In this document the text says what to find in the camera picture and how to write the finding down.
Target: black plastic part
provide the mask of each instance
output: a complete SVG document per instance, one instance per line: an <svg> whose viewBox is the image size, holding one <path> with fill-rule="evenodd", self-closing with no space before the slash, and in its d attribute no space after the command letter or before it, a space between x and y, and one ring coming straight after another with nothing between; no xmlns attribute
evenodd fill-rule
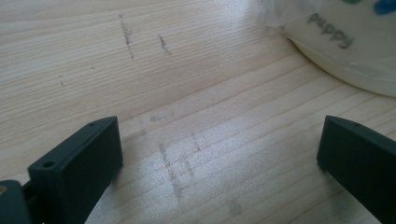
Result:
<svg viewBox="0 0 396 224"><path fill-rule="evenodd" d="M0 223L33 224L21 184L15 180L0 181Z"/></svg>
<svg viewBox="0 0 396 224"><path fill-rule="evenodd" d="M382 223L396 223L396 142L359 123L327 116L318 165Z"/></svg>
<svg viewBox="0 0 396 224"><path fill-rule="evenodd" d="M28 168L47 210L42 221L84 223L121 166L117 117L84 126Z"/></svg>

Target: round container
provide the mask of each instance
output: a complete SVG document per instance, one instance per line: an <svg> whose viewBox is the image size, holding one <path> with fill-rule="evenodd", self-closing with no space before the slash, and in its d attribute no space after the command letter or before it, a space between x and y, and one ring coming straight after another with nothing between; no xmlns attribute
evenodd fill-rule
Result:
<svg viewBox="0 0 396 224"><path fill-rule="evenodd" d="M332 75L396 97L396 0L337 0L285 36Z"/></svg>

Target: wooden table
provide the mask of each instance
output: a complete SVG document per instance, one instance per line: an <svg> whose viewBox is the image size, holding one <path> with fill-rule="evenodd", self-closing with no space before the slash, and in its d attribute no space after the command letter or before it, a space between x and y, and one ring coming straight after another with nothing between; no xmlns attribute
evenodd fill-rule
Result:
<svg viewBox="0 0 396 224"><path fill-rule="evenodd" d="M0 1L0 177L119 117L87 223L376 223L316 165L326 115L396 138L396 100L322 71L256 1Z"/></svg>

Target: wood grain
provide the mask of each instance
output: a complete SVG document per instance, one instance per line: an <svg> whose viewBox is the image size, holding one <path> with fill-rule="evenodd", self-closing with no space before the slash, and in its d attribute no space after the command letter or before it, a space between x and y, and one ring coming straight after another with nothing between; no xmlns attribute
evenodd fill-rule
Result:
<svg viewBox="0 0 396 224"><path fill-rule="evenodd" d="M376 223L316 165L324 117L396 138L396 100L316 67L256 1L0 1L0 173L117 115L87 223Z"/></svg>

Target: transparent plastic bag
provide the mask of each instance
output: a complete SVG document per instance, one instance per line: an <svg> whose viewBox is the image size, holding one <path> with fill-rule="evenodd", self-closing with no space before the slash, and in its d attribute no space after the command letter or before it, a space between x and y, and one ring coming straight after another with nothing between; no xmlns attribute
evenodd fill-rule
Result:
<svg viewBox="0 0 396 224"><path fill-rule="evenodd" d="M396 96L396 0L261 0L264 24L282 26L314 63L369 91Z"/></svg>

